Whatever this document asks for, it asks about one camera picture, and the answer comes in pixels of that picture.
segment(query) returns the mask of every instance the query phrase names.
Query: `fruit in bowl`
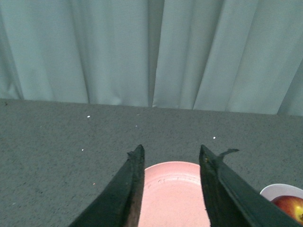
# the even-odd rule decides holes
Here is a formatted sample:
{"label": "fruit in bowl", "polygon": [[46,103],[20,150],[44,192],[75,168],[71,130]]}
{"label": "fruit in bowl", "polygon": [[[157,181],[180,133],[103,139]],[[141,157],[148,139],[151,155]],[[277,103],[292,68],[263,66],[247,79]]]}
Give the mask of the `fruit in bowl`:
{"label": "fruit in bowl", "polygon": [[291,216],[297,222],[303,225],[303,199],[290,196],[282,195],[272,200],[286,214]]}

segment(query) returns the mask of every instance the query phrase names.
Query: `apple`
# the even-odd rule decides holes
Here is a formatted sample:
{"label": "apple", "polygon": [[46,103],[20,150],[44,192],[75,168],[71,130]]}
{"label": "apple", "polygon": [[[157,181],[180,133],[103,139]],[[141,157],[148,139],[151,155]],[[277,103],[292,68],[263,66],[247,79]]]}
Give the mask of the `apple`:
{"label": "apple", "polygon": [[303,199],[290,195],[279,196],[272,200],[286,214],[303,225]]}

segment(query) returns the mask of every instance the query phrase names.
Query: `white curtain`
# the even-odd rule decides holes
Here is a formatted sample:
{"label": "white curtain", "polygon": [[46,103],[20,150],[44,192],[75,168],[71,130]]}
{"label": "white curtain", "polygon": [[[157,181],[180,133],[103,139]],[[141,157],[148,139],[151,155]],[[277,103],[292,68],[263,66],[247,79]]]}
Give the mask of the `white curtain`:
{"label": "white curtain", "polygon": [[303,116],[303,1],[0,0],[0,98]]}

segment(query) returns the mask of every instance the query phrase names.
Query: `white bowl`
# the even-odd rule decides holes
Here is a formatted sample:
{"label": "white bowl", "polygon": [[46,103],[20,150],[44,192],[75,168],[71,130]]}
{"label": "white bowl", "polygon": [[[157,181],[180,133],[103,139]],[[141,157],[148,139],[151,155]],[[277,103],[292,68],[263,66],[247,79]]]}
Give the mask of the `white bowl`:
{"label": "white bowl", "polygon": [[275,183],[262,189],[260,194],[267,200],[272,201],[282,195],[291,195],[303,199],[303,190],[288,184]]}

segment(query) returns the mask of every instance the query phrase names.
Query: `pink bowl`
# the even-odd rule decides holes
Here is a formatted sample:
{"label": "pink bowl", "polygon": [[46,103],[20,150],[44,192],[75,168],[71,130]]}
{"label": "pink bowl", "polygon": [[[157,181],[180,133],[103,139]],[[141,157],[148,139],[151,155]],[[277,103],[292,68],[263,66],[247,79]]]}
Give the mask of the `pink bowl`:
{"label": "pink bowl", "polygon": [[164,162],[145,169],[139,227],[209,227],[200,166]]}

